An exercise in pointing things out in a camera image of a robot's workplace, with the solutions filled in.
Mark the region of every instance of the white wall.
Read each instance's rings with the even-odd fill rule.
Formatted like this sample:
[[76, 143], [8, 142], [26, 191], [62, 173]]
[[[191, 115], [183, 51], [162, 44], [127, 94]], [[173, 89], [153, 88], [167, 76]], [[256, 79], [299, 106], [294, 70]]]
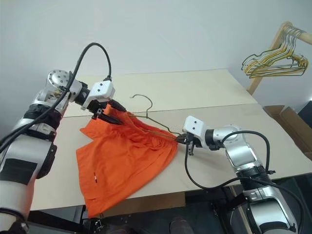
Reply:
[[[113, 75], [228, 68], [247, 87], [244, 58], [267, 49], [284, 21], [312, 32], [311, 8], [310, 0], [2, 0], [0, 135], [23, 115], [48, 71], [73, 70], [92, 41], [107, 48]], [[299, 41], [297, 52], [312, 61], [312, 46]], [[98, 49], [79, 74], [107, 74]], [[312, 98], [311, 76], [312, 69], [266, 78], [254, 97], [299, 109]]]

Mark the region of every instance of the orange cloth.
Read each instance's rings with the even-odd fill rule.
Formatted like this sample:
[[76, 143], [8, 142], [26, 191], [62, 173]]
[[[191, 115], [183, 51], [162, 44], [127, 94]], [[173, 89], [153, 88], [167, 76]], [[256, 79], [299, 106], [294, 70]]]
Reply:
[[177, 142], [167, 131], [144, 124], [109, 105], [105, 114], [123, 125], [91, 120], [81, 131], [93, 139], [76, 151], [79, 183], [89, 217], [126, 199], [160, 173], [174, 158]]

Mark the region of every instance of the black cable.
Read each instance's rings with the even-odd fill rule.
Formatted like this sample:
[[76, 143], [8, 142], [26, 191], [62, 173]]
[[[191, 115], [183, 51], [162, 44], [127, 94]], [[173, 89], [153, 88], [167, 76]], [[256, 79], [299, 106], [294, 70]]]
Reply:
[[196, 186], [200, 187], [201, 189], [204, 189], [204, 190], [207, 190], [207, 191], [213, 191], [215, 189], [219, 189], [219, 188], [222, 188], [224, 187], [225, 185], [228, 185], [234, 181], [237, 181], [237, 180], [250, 180], [250, 181], [253, 181], [253, 182], [257, 182], [257, 183], [260, 183], [260, 184], [263, 184], [263, 185], [270, 185], [272, 187], [276, 187], [280, 190], [283, 190], [285, 191], [286, 193], [288, 193], [289, 195], [291, 195], [299, 204], [299, 207], [300, 207], [300, 222], [299, 222], [299, 225], [298, 225], [298, 233], [300, 234], [301, 233], [301, 230], [302, 230], [302, 224], [304, 222], [304, 206], [303, 206], [303, 203], [302, 201], [293, 193], [291, 192], [290, 190], [280, 186], [280, 185], [277, 185], [277, 184], [274, 184], [274, 183], [270, 183], [270, 182], [266, 182], [266, 181], [263, 181], [263, 180], [260, 180], [260, 179], [253, 179], [253, 178], [250, 178], [250, 177], [236, 177], [236, 178], [233, 178], [233, 179], [230, 179], [220, 185], [217, 185], [215, 187], [205, 187], [205, 186], [202, 186], [200, 184], [198, 184], [190, 175], [189, 173], [189, 169], [187, 167], [187, 159], [188, 159], [188, 153], [189, 153], [189, 145], [187, 144], [186, 145], [186, 151], [185, 151], [185, 159], [184, 159], [184, 166], [185, 166], [185, 171], [186, 171], [186, 174], [187, 176], [189, 177], [189, 179], [191, 180], [191, 182], [193, 184], [195, 184]]
[[107, 51], [105, 50], [105, 48], [96, 43], [96, 42], [92, 42], [90, 43], [89, 45], [87, 45], [83, 51], [81, 52], [80, 56], [79, 56], [79, 59], [77, 61], [77, 64], [75, 66], [75, 69], [74, 69], [74, 73], [71, 73], [71, 76], [70, 76], [70, 80], [68, 81], [65, 89], [63, 90], [63, 92], [61, 93], [61, 95], [58, 97], [57, 101], [49, 108], [47, 109], [45, 112], [43, 112], [40, 116], [38, 116], [36, 119], [34, 119], [32, 122], [26, 124], [26, 125], [23, 125], [23, 126], [20, 126], [19, 128], [13, 130], [11, 133], [9, 133], [8, 135], [6, 135], [5, 137], [3, 137], [1, 140], [0, 140], [0, 153], [6, 148], [8, 147], [19, 135], [21, 134], [24, 134], [28, 128], [30, 128], [31, 126], [33, 126], [34, 124], [37, 124], [37, 123], [40, 123], [40, 121], [42, 119], [44, 119], [48, 113], [52, 110], [54, 110], [57, 105], [64, 99], [64, 97], [66, 96], [67, 92], [69, 91], [70, 87], [72, 86], [73, 82], [74, 82], [74, 79], [77, 75], [77, 72], [78, 72], [78, 69], [80, 67], [80, 64], [82, 62], [82, 59], [84, 57], [84, 55], [86, 54], [86, 52], [88, 51], [88, 49], [92, 46], [98, 46], [100, 47], [103, 52], [105, 53], [106, 55], [106, 58], [107, 58], [107, 62], [108, 62], [108, 76], [107, 78], [109, 78], [111, 80], [111, 74], [112, 74], [112, 67], [111, 67], [111, 61], [109, 59], [109, 56], [108, 56], [108, 53]]
[[112, 79], [112, 76], [111, 76], [111, 75], [112, 75], [112, 66], [111, 66], [111, 61], [110, 61], [110, 59], [109, 59], [108, 53], [107, 53], [107, 51], [105, 50], [105, 48], [104, 48], [101, 44], [96, 43], [96, 42], [90, 43], [90, 44], [87, 45], [87, 46], [83, 49], [83, 51], [81, 52], [81, 54], [80, 54], [80, 56], [79, 56], [79, 59], [78, 59], [78, 61], [77, 61], [76, 67], [75, 67], [74, 72], [73, 72], [74, 78], [76, 78], [78, 69], [79, 69], [79, 67], [80, 67], [80, 64], [81, 64], [81, 62], [82, 62], [82, 59], [83, 59], [84, 55], [86, 54], [86, 52], [87, 52], [87, 51], [90, 49], [90, 47], [92, 47], [92, 46], [98, 46], [98, 47], [101, 48], [102, 51], [105, 53], [106, 58], [107, 58], [107, 62], [108, 62], [108, 76], [107, 76], [107, 78]]
[[269, 140], [261, 133], [259, 132], [256, 132], [256, 131], [249, 131], [249, 130], [242, 130], [242, 131], [236, 131], [236, 132], [232, 132], [228, 135], [226, 135], [222, 141], [221, 141], [221, 145], [223, 145], [223, 143], [225, 142], [225, 140], [227, 138], [229, 138], [230, 136], [233, 136], [233, 135], [236, 135], [236, 134], [242, 134], [242, 133], [247, 133], [247, 134], [254, 134], [254, 135], [257, 135], [259, 137], [261, 137], [264, 141], [265, 141], [265, 144], [266, 144], [266, 147], [267, 147], [267, 159], [266, 159], [266, 163], [265, 163], [265, 170], [268, 171], [269, 170], [269, 165], [270, 165], [270, 143], [269, 143]]

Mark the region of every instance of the wooden rack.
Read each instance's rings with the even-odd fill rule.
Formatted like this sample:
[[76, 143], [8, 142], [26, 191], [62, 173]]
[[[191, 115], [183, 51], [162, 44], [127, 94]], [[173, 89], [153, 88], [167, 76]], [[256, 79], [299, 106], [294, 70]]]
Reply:
[[[283, 34], [283, 31], [284, 31], [285, 27], [292, 26], [292, 25], [293, 24], [290, 23], [290, 22], [282, 23], [281, 27], [279, 28], [279, 30], [277, 31], [277, 33], [275, 35], [275, 38], [274, 38], [271, 46], [269, 47], [269, 50], [274, 50], [274, 49], [278, 49], [279, 48], [279, 46], [282, 43], [282, 34]], [[312, 45], [312, 34], [302, 33], [302, 34], [300, 34], [300, 36], [298, 36], [298, 39], [300, 39], [300, 40], [302, 40], [302, 41]], [[252, 79], [252, 82], [251, 82], [250, 86], [247, 88], [247, 91], [251, 95], [254, 93], [254, 91], [256, 90], [258, 85], [260, 84], [261, 80], [262, 80], [262, 77], [253, 78]]]

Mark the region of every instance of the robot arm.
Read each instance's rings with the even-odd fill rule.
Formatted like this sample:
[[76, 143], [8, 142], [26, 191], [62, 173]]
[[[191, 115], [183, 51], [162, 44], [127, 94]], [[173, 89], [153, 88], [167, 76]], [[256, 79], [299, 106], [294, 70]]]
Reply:
[[[46, 87], [37, 94], [14, 129], [31, 123], [47, 111], [57, 101], [71, 76], [71, 72], [62, 70], [49, 72]], [[2, 151], [0, 154], [0, 232], [10, 228], [23, 229], [26, 232], [25, 221], [33, 199], [35, 180], [47, 175], [51, 169], [57, 151], [57, 146], [53, 144], [56, 130], [68, 103], [75, 102], [83, 110], [88, 109], [94, 114], [92, 118], [98, 117], [109, 123], [121, 124], [119, 119], [103, 113], [108, 103], [115, 109], [126, 111], [112, 99], [114, 93], [115, 89], [109, 78], [95, 83], [91, 90], [86, 84], [73, 80], [65, 97], [55, 109]]]
[[[193, 136], [190, 155], [193, 154], [194, 145], [208, 150], [225, 148], [226, 156], [237, 177], [250, 177], [272, 183], [261, 160], [246, 142], [243, 134], [230, 136], [221, 144], [226, 135], [240, 130], [232, 125], [211, 129], [193, 116], [186, 118], [183, 127], [183, 132]], [[279, 189], [249, 180], [240, 182], [248, 202], [246, 213], [253, 233], [262, 234], [275, 229], [297, 233], [296, 220]]]

